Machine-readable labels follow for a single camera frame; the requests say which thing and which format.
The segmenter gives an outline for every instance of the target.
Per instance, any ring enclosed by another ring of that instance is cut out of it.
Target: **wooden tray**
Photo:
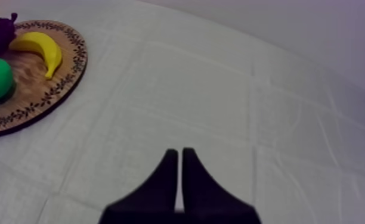
[[[6,52],[16,88],[12,97],[0,104],[0,135],[38,121],[53,111],[79,83],[88,60],[85,41],[73,28],[56,21],[31,20],[16,24],[16,34],[42,32],[61,48],[63,62],[52,80],[45,79],[44,59],[31,52]]]

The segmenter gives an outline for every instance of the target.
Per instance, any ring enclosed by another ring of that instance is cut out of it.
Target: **banana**
[[[61,63],[61,49],[54,40],[40,32],[29,32],[15,38],[9,45],[13,51],[32,51],[45,59],[48,71],[46,79],[52,79],[53,73]]]

